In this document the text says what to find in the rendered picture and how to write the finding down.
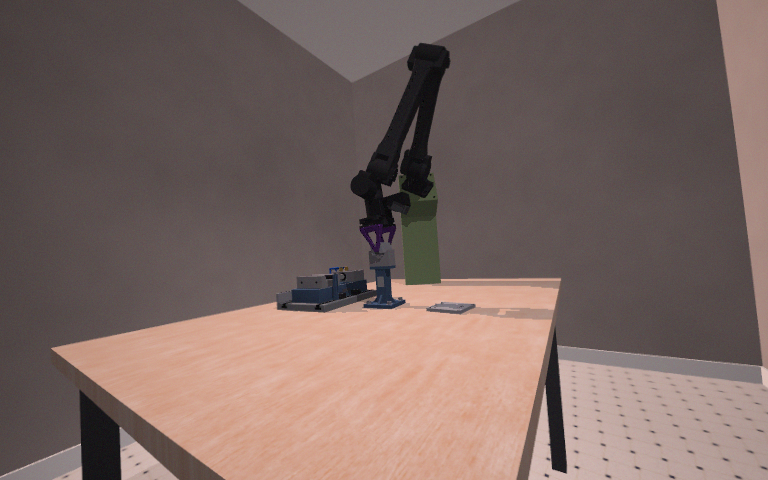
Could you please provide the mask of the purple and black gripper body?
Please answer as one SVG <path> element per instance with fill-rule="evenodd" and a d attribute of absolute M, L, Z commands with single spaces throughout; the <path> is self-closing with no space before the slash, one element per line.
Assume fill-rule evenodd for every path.
<path fill-rule="evenodd" d="M 373 199 L 376 199 L 376 198 L 373 198 Z M 364 227 L 371 226 L 371 225 L 376 225 L 376 224 L 383 224 L 383 228 L 390 227 L 390 226 L 396 226 L 396 224 L 393 224 L 394 223 L 394 218 L 392 218 L 392 217 L 387 217 L 387 216 L 382 216 L 382 215 L 371 216 L 369 201 L 373 200 L 373 199 L 369 199 L 368 201 L 365 202 L 367 218 L 363 218 L 363 219 L 359 220 L 360 224 L 362 224 L 362 226 L 360 226 L 359 228 L 364 228 Z M 378 219 L 378 221 L 375 220 L 375 219 Z M 373 223 L 373 224 L 371 224 L 371 223 Z M 363 226 L 363 225 L 367 225 L 367 226 Z"/>

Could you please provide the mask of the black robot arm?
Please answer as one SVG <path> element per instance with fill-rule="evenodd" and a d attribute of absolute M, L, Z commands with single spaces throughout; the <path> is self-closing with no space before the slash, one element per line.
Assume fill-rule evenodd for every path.
<path fill-rule="evenodd" d="M 391 187 L 396 180 L 402 145 L 418 107 L 413 142 L 400 166 L 400 173 L 406 175 L 401 187 L 425 198 L 434 185 L 427 179 L 432 159 L 427 155 L 427 145 L 442 75 L 450 65 L 449 51 L 444 46 L 419 43 L 413 47 L 407 65 L 412 74 L 390 126 L 366 171 L 360 170 L 350 185 L 365 202 L 376 198 L 369 201 L 371 216 L 392 217 L 392 211 L 406 215 L 409 211 L 409 194 L 400 192 L 383 198 L 381 184 Z"/>

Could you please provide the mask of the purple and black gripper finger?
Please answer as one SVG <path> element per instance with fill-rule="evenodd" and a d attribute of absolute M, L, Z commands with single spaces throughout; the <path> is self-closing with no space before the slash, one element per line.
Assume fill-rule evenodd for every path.
<path fill-rule="evenodd" d="M 396 226 L 390 226 L 390 227 L 382 228 L 382 234 L 390 232 L 388 243 L 392 243 L 392 239 L 393 239 L 393 236 L 395 234 L 395 231 L 396 231 Z M 381 235 L 381 242 L 384 242 L 384 239 L 383 239 L 382 235 Z"/>
<path fill-rule="evenodd" d="M 380 242 L 381 242 L 381 235 L 382 235 L 382 228 L 383 228 L 383 224 L 376 224 L 376 225 L 371 225 L 371 226 L 367 226 L 367 227 L 364 227 L 364 228 L 360 228 L 360 232 L 365 237 L 365 239 L 368 241 L 368 243 L 370 244 L 370 246 L 371 246 L 371 248 L 373 249 L 374 252 L 379 252 Z M 376 231 L 376 246 L 374 245 L 374 243 L 372 242 L 370 236 L 368 235 L 369 232 L 373 232 L 373 231 Z"/>

